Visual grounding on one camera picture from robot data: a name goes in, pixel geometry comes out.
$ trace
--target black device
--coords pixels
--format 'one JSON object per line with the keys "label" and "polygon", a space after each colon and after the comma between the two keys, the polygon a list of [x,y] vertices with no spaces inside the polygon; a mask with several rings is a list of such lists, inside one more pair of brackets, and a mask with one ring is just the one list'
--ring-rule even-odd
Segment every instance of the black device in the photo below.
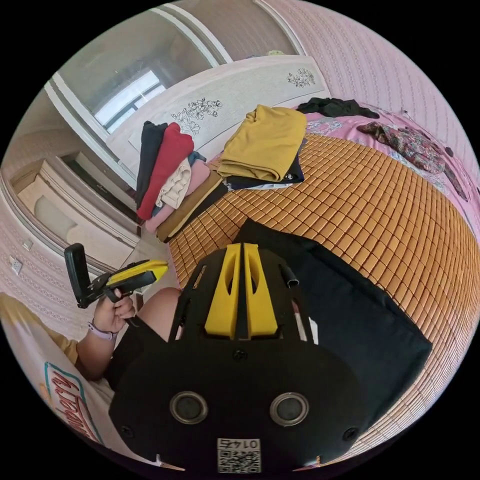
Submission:
{"label": "black device", "polygon": [[90,281],[85,248],[81,243],[69,245],[64,257],[71,288],[81,309],[86,309],[103,295],[117,302],[119,298],[115,289],[120,290],[122,297],[130,296],[135,290],[159,280],[168,269],[164,261],[142,260],[113,273],[103,273]]}
{"label": "black device", "polygon": [[251,244],[198,263],[168,342],[127,368],[109,415],[147,460],[256,478],[334,460],[367,427],[362,387],[315,344],[291,269]]}

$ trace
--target light switch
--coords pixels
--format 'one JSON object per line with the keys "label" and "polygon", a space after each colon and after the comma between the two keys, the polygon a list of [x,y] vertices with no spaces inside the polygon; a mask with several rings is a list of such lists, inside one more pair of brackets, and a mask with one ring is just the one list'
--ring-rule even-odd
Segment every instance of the light switch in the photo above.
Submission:
{"label": "light switch", "polygon": [[22,246],[25,250],[28,250],[30,251],[31,248],[33,247],[34,243],[29,239],[27,238],[23,243],[22,243]]}

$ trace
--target qr code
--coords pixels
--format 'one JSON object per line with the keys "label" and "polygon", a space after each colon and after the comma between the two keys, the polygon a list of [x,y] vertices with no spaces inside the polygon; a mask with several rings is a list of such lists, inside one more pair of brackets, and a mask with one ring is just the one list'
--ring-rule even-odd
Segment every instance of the qr code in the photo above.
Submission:
{"label": "qr code", "polygon": [[223,474],[258,474],[260,450],[219,450],[218,471]]}

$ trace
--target beige folded cloth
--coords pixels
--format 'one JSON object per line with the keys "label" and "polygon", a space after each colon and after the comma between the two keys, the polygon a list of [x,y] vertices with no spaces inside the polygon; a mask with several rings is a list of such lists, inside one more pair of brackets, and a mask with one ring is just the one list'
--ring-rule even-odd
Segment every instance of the beige folded cloth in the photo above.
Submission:
{"label": "beige folded cloth", "polygon": [[156,230],[156,236],[164,242],[175,235],[189,219],[192,212],[215,190],[222,182],[218,173],[211,171],[208,178],[189,196],[186,196],[177,208]]}
{"label": "beige folded cloth", "polygon": [[155,205],[162,207],[165,203],[173,209],[177,209],[187,194],[191,178],[192,168],[189,159],[185,158],[166,180],[158,194]]}

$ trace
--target smartwatch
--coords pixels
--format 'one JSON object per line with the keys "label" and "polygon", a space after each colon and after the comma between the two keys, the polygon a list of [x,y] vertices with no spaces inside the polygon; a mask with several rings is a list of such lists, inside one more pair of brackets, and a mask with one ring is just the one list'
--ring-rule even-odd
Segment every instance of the smartwatch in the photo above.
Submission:
{"label": "smartwatch", "polygon": [[118,332],[112,332],[112,331],[103,331],[99,330],[91,321],[88,322],[88,329],[96,335],[98,338],[103,339],[103,340],[116,340],[117,335],[119,334]]}

